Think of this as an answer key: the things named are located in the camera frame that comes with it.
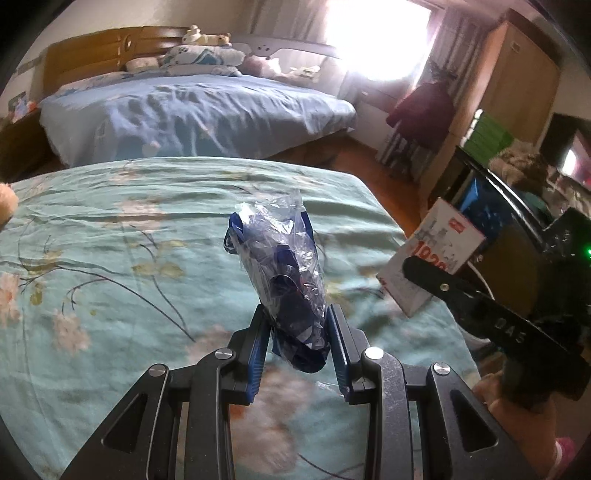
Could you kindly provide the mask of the person's right hand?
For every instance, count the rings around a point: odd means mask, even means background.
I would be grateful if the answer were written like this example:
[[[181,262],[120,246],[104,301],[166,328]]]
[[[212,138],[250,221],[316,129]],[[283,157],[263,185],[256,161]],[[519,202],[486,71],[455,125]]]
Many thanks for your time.
[[[484,376],[473,393],[518,445],[542,479],[558,479],[576,456],[571,438],[557,436],[557,410],[552,398],[531,410],[507,398],[502,373]]]

